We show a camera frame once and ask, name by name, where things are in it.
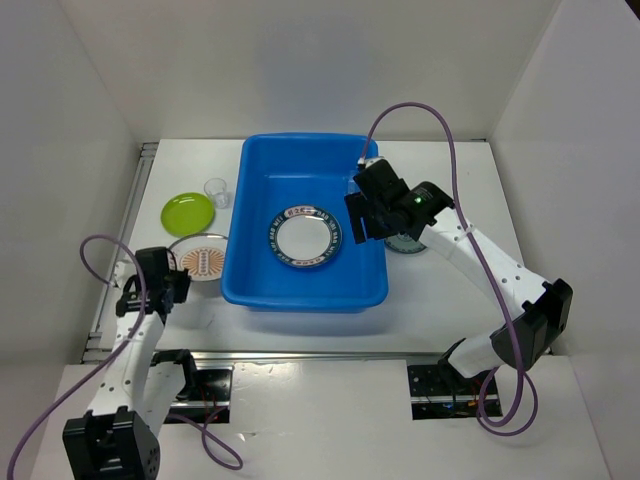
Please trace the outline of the orange sunburst pattern plate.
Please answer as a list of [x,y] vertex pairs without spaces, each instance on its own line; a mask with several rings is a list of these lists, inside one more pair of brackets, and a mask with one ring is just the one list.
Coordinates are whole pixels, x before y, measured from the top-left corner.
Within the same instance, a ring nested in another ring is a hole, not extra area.
[[214,233],[197,233],[178,239],[168,249],[179,270],[186,270],[195,282],[220,280],[228,238]]

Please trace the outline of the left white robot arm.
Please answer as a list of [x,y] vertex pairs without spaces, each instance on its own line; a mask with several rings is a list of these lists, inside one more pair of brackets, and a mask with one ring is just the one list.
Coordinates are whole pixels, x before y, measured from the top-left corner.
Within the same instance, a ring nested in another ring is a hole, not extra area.
[[200,385],[187,349],[157,350],[168,315],[186,300],[191,279],[165,247],[136,252],[140,271],[116,304],[115,359],[86,413],[66,422],[62,439],[76,479],[154,479],[159,432],[177,398]]

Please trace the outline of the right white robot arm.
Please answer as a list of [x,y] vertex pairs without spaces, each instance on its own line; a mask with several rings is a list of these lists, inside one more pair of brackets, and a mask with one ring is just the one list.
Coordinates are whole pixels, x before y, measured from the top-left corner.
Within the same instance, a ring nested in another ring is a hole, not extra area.
[[439,382],[460,393],[474,376],[502,365],[530,369],[565,331],[573,290],[527,270],[486,235],[458,217],[454,200],[431,182],[409,188],[383,157],[361,159],[346,195],[356,242],[404,234],[449,261],[510,325],[463,339],[444,355]]

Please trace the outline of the small blue patterned plate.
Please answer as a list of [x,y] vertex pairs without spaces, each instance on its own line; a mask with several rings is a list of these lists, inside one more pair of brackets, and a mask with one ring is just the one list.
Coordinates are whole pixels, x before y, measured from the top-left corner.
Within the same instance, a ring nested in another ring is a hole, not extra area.
[[427,249],[424,244],[413,240],[410,236],[405,234],[388,237],[384,240],[384,243],[389,250],[404,255],[418,254]]

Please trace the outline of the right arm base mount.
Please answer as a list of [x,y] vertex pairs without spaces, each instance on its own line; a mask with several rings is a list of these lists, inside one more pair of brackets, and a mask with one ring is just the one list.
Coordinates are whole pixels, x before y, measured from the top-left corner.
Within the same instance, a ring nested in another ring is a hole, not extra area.
[[477,415],[480,390],[487,372],[455,382],[453,389],[436,364],[408,364],[407,377],[414,421],[465,419]]

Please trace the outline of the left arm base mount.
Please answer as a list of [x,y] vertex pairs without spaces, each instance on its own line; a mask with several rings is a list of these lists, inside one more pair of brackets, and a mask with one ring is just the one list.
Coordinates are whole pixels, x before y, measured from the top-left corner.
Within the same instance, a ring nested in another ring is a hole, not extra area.
[[197,362],[187,349],[159,351],[152,356],[152,367],[167,364],[179,366],[178,379],[184,383],[171,403],[166,423],[177,423],[176,415],[203,423],[214,412],[213,423],[229,422],[233,379],[230,364]]

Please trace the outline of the dark green lettered plate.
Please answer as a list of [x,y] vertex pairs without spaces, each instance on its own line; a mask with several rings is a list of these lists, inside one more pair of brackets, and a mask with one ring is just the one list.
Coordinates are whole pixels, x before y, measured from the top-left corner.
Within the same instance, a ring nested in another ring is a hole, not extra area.
[[268,245],[287,266],[309,269],[330,262],[339,252],[343,232],[328,210],[299,204],[285,208],[268,227]]

